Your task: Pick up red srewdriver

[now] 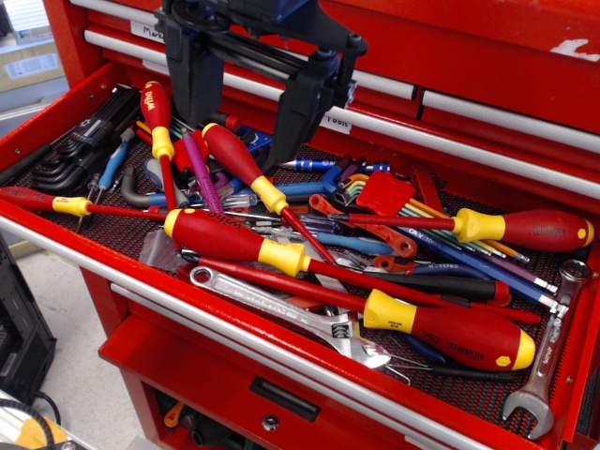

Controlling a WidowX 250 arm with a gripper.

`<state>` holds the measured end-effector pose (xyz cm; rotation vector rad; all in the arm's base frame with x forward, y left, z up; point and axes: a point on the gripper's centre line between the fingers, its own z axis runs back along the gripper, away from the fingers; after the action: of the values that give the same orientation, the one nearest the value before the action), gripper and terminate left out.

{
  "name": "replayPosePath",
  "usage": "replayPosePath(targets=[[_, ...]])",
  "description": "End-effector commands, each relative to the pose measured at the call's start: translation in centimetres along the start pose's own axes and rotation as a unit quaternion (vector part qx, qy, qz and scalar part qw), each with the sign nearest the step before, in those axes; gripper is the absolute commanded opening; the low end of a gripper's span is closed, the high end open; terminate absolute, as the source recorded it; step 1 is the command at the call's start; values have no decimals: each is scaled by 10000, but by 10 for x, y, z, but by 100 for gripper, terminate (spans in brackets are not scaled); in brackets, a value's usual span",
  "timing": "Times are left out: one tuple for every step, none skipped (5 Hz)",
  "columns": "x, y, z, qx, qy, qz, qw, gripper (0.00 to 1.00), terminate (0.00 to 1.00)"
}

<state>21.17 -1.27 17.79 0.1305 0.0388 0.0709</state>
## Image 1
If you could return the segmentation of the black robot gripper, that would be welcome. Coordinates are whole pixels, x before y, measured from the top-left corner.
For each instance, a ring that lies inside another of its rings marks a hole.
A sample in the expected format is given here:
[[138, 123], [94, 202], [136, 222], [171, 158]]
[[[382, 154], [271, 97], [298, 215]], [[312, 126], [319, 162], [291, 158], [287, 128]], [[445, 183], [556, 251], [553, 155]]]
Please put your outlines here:
[[[312, 138], [335, 92], [353, 95], [354, 66], [368, 49], [360, 35], [317, 1], [164, 1], [155, 17], [166, 44], [176, 109], [192, 126], [220, 107], [226, 61], [276, 80], [291, 77], [279, 98], [264, 173], [293, 159]], [[323, 60], [325, 73], [302, 70], [307, 62], [260, 42], [263, 36], [315, 46], [313, 57]]]

